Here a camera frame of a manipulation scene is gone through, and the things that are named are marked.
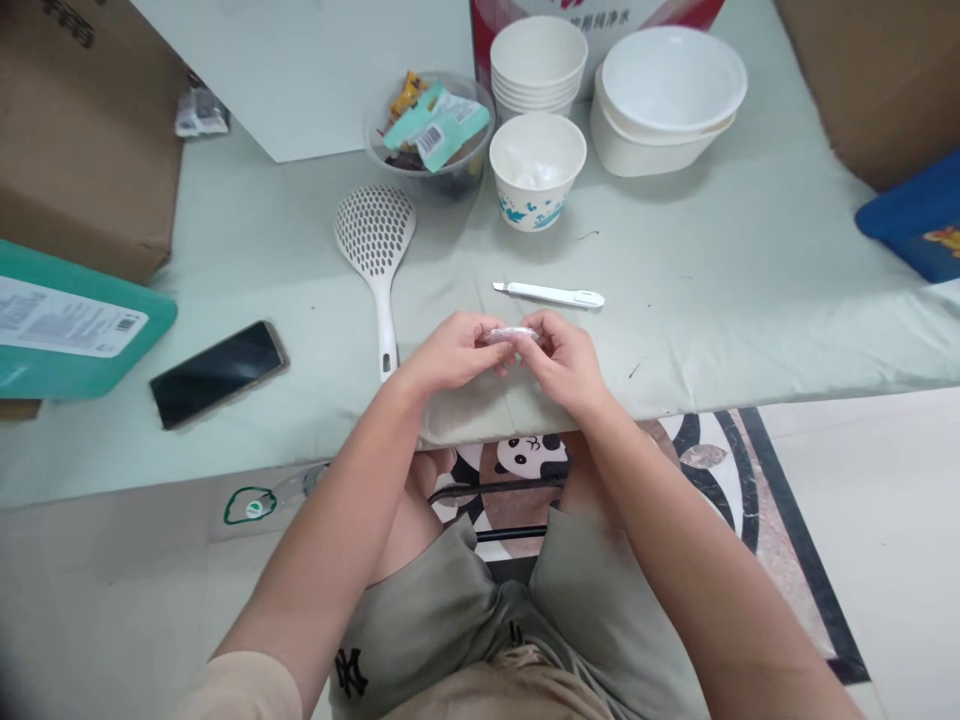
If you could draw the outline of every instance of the blue container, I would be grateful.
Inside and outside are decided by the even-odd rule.
[[[924,279],[960,278],[960,151],[868,202],[856,223]]]
[[[176,316],[149,288],[0,240],[0,398],[104,395]]]

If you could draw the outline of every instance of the hand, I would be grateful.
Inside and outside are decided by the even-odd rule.
[[[540,310],[520,323],[540,335],[539,344],[526,335],[511,338],[540,386],[567,412],[577,417],[610,398],[600,374],[597,351],[590,334],[571,325],[553,310]]]
[[[501,327],[504,323],[489,315],[454,313],[440,323],[396,374],[426,394],[466,385],[489,368],[505,376],[504,365],[515,362],[513,346],[483,343],[484,335]]]

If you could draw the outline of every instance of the person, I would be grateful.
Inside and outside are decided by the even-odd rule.
[[[750,551],[611,395],[588,333],[485,346],[456,313],[380,388],[175,713],[334,717],[861,718]],[[519,355],[581,429],[529,585],[497,585],[468,518],[425,497],[435,392]]]

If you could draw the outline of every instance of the white board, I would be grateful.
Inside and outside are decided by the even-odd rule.
[[[133,4],[277,162],[363,147],[368,105],[407,69],[473,77],[469,0]]]

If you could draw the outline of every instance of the leg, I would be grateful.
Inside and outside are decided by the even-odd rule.
[[[573,465],[530,580],[534,603],[568,645],[564,664],[618,718],[707,718],[693,665],[616,529],[620,515],[586,441],[575,433],[564,443]]]
[[[462,667],[483,660],[504,613],[473,552],[469,518],[443,530],[427,505],[452,451],[414,456],[406,491],[330,676],[337,720],[380,718]]]
[[[370,585],[406,567],[440,537],[443,524],[427,504],[427,498],[433,492],[437,477],[450,472],[455,460],[456,454],[451,448],[413,456],[407,486]]]

